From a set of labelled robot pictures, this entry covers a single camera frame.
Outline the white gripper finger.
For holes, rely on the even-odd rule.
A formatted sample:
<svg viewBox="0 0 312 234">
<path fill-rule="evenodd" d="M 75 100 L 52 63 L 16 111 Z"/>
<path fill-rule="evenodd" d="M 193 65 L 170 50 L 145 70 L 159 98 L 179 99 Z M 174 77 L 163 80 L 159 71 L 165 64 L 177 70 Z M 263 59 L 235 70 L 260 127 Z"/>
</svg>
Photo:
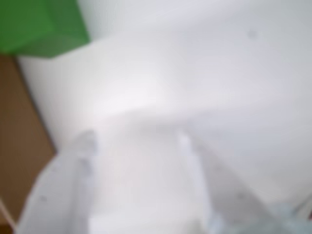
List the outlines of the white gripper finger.
<svg viewBox="0 0 312 234">
<path fill-rule="evenodd" d="M 60 150 L 37 176 L 15 233 L 89 233 L 96 154 L 94 131 Z"/>
<path fill-rule="evenodd" d="M 199 137 L 178 133 L 202 225 L 209 234 L 286 234 L 288 230 Z"/>
</svg>

